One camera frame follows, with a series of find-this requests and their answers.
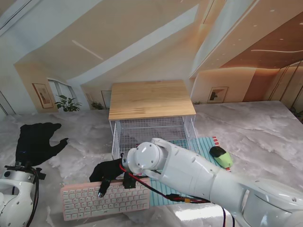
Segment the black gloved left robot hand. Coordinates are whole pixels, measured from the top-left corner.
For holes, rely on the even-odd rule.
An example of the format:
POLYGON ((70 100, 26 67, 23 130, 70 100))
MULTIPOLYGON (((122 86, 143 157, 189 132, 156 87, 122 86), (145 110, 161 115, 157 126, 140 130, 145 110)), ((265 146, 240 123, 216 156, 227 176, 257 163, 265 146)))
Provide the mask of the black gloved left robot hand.
POLYGON ((50 146, 50 138, 61 126, 60 123, 51 122, 21 126, 15 155, 16 164, 38 166, 59 154, 68 144, 68 138, 60 140, 53 147, 50 146))

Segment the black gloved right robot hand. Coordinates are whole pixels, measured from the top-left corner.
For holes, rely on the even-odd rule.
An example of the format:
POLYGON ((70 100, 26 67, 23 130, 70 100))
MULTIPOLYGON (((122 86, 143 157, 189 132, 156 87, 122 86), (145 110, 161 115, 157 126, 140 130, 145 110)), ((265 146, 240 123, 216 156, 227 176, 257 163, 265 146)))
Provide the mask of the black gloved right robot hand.
POLYGON ((105 196, 107 189, 109 188, 111 181, 120 176, 123 170, 120 168, 122 159, 115 159, 111 161, 105 161, 99 163, 93 170, 93 173, 89 177, 91 183, 101 182, 100 189, 98 191, 98 197, 105 196))

